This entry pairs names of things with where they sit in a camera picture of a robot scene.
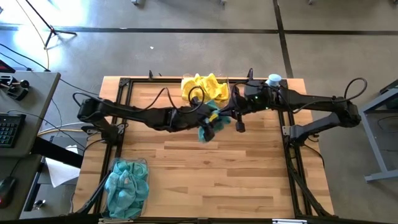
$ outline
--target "yellow cloth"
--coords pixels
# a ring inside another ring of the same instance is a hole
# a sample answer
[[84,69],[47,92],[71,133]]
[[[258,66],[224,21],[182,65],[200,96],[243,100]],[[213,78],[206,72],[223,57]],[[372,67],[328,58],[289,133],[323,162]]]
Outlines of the yellow cloth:
[[[184,78],[181,82],[182,99],[188,101],[189,91],[195,87],[202,87],[205,92],[205,102],[214,100],[219,103],[229,98],[229,88],[227,83],[219,84],[216,76],[211,73],[207,77],[201,77],[199,74],[195,78]],[[192,90],[191,99],[197,96],[199,100],[202,99],[202,91],[199,88]]]

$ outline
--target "white paper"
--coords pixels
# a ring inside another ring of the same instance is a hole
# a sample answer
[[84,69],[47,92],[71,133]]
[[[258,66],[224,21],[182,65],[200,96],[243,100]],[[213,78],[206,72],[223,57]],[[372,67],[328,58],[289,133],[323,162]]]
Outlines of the white paper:
[[[66,147],[67,150],[78,153],[77,146],[68,146]],[[68,180],[72,180],[79,176],[80,169],[66,165],[62,162],[55,161],[53,159],[45,158],[47,162],[47,167],[50,171],[51,183],[53,187],[58,187],[59,185],[63,184]]]

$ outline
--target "floor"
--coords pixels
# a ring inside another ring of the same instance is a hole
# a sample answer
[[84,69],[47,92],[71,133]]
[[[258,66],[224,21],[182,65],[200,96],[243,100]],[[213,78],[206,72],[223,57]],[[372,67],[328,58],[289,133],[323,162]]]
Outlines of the floor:
[[[42,30],[39,18],[25,1],[19,1]],[[214,72],[241,77],[252,67],[255,77],[278,73],[285,78],[304,78],[307,92],[314,95],[342,95],[351,79],[364,77],[368,89],[354,100],[360,107],[397,78],[398,9],[388,0],[316,0],[312,6],[306,0],[279,0],[279,22],[274,10],[277,1],[273,0],[228,0],[224,7],[217,0],[147,0],[144,7],[134,6],[130,0],[31,3],[53,26],[101,28],[77,36],[62,34],[49,44],[50,69],[89,91],[99,92],[106,75],[147,75],[152,70],[163,76]],[[41,40],[33,28],[19,25],[29,21],[16,2],[0,0],[0,6],[4,8],[0,42],[46,65]],[[282,24],[285,32],[273,32]],[[139,33],[137,29],[111,28],[250,29],[251,34]],[[336,35],[342,32],[331,30],[349,32]],[[363,30],[387,32],[355,32]],[[0,52],[40,70],[6,49]],[[3,56],[0,59],[21,67]],[[351,94],[360,88],[361,84],[354,84]],[[53,98],[64,124],[77,122],[77,105],[68,97],[74,91],[60,83]],[[313,113],[314,118],[324,115]],[[54,105],[46,119],[60,124]],[[391,223],[398,220],[398,179],[364,181],[363,175],[379,172],[379,168],[361,125],[323,132],[320,148],[337,215]],[[59,191],[64,194],[66,190],[60,187]]]

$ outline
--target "computer mouse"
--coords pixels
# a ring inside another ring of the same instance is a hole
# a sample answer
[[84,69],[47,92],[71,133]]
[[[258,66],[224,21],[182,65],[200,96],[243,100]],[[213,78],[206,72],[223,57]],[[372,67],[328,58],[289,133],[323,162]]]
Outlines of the computer mouse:
[[6,177],[0,180],[0,208],[6,208],[14,195],[17,180],[14,177]]

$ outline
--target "wooden table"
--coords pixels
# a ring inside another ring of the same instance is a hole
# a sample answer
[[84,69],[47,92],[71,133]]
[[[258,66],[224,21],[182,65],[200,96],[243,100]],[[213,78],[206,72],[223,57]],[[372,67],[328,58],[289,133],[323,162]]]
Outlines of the wooden table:
[[[119,79],[104,77],[100,97],[114,101]],[[288,79],[288,85],[305,93],[302,79]],[[176,106],[187,104],[181,99],[179,84],[135,83],[131,105],[146,107],[165,86]],[[170,106],[170,102],[162,94],[154,107],[165,106]],[[149,164],[150,192],[143,216],[293,218],[277,112],[247,114],[243,121],[245,133],[238,133],[233,121],[206,144],[198,142],[197,129],[168,133],[129,121],[121,157],[145,158]],[[311,122],[311,112],[302,110],[295,114],[295,121]],[[306,144],[319,150],[317,143]],[[73,198],[75,210],[88,200],[100,181],[105,147],[97,143],[85,152]],[[301,152],[308,188],[325,210],[333,213],[322,160],[306,147]],[[298,196],[304,210],[299,190]]]

